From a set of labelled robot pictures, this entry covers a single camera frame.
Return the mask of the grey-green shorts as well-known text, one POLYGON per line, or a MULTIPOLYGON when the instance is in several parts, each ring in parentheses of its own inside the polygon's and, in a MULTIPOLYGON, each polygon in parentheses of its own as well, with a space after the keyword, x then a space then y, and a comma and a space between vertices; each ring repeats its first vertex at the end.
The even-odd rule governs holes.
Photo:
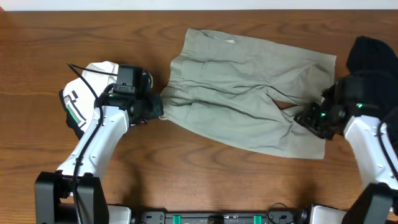
POLYGON ((163 119, 272 156, 323 159, 325 141, 294 116, 335 81, 334 55, 215 30, 189 29, 161 93, 163 119))

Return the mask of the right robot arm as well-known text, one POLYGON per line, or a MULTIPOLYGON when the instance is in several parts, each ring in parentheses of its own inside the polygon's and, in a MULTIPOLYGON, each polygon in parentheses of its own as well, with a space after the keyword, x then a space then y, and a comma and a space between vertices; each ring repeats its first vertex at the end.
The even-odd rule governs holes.
POLYGON ((350 144, 364 190, 347 210, 311 207, 305 223, 385 223, 397 211, 397 154, 387 121, 397 113, 394 86, 385 78, 344 77, 294 120, 321 139, 342 135, 350 144))

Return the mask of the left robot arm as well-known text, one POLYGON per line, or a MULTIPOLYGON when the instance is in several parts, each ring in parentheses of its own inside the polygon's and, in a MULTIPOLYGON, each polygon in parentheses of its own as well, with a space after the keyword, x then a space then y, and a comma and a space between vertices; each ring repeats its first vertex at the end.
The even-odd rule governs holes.
POLYGON ((104 92, 95 99, 89 128, 55 172, 41 172, 34 185, 37 223, 135 223, 127 205, 108 204, 101 178, 129 128, 163 114, 154 93, 104 92))

